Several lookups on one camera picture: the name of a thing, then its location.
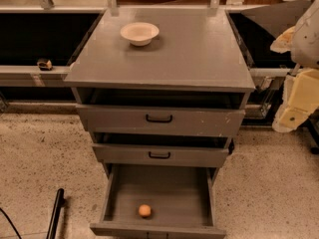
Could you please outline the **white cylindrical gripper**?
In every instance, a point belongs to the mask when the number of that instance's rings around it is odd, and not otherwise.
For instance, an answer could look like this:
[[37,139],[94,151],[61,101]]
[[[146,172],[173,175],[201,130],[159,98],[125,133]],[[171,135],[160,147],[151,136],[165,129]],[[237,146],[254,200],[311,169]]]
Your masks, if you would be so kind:
[[[283,54],[292,50],[295,27],[290,27],[270,45],[270,50]],[[282,104],[275,114],[272,128],[281,133],[297,129],[309,114],[319,108],[319,71],[308,69],[296,77],[288,75],[283,85]]]

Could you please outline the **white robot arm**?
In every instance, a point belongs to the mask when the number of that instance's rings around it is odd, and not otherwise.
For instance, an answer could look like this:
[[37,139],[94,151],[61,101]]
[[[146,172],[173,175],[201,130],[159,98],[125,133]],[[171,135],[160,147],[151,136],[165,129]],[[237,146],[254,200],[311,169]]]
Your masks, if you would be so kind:
[[291,53],[295,68],[284,80],[282,104],[272,128],[297,129],[319,108],[319,0],[314,0],[296,25],[284,31],[270,46],[276,53]]

